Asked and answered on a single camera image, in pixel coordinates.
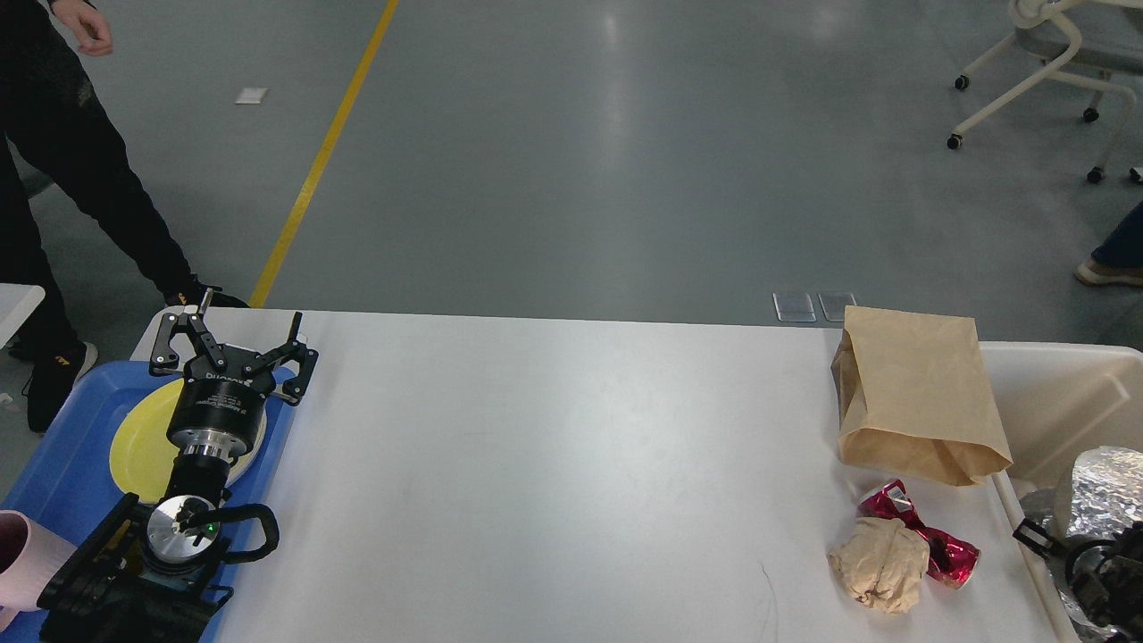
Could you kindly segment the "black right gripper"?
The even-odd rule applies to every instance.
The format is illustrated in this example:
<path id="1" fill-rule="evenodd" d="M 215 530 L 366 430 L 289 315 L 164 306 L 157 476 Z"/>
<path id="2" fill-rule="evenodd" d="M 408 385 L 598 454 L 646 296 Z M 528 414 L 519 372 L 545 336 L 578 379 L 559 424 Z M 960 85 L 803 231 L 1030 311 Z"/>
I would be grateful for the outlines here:
<path id="1" fill-rule="evenodd" d="M 1069 589 L 1094 625 L 1142 630 L 1142 529 L 1129 528 L 1111 540 L 1071 549 L 1049 530 L 1024 519 L 1013 532 L 1037 557 L 1068 558 Z"/>

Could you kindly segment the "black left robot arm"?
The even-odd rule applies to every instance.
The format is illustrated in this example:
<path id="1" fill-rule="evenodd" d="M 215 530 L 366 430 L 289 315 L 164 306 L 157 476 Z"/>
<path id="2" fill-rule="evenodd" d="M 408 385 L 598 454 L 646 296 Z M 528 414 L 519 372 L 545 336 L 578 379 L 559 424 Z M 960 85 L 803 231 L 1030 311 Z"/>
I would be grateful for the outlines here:
<path id="1" fill-rule="evenodd" d="M 229 476 L 258 453 L 269 399 L 298 405 L 319 355 L 301 313 L 265 353 L 217 341 L 205 325 L 211 297 L 166 314 L 147 357 L 147 373 L 182 381 L 161 423 L 175 449 L 166 489 L 154 501 L 125 493 L 46 582 L 43 642 L 195 642 L 232 598 L 219 570 L 278 548 L 273 511 L 235 504 Z"/>

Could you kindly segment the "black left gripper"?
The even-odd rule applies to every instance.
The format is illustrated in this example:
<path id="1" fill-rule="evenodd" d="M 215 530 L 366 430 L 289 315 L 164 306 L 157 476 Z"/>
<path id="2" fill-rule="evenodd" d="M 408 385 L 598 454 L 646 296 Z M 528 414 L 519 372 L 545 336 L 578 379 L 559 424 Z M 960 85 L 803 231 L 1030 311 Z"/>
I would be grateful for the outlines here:
<path id="1" fill-rule="evenodd" d="M 239 373 L 227 375 L 224 346 L 205 325 L 218 290 L 206 288 L 199 305 L 187 305 L 179 313 L 163 313 L 154 349 L 147 357 L 151 376 L 183 376 L 183 387 L 171 415 L 167 437 L 179 456 L 203 455 L 229 463 L 254 455 L 261 447 L 259 427 L 264 423 L 267 397 L 298 405 L 309 389 L 319 354 L 302 337 L 302 311 L 295 311 L 288 338 L 269 353 L 248 353 L 239 361 Z M 195 354 L 179 357 L 171 341 L 184 335 Z M 278 381 L 274 372 L 291 363 L 296 373 Z"/>

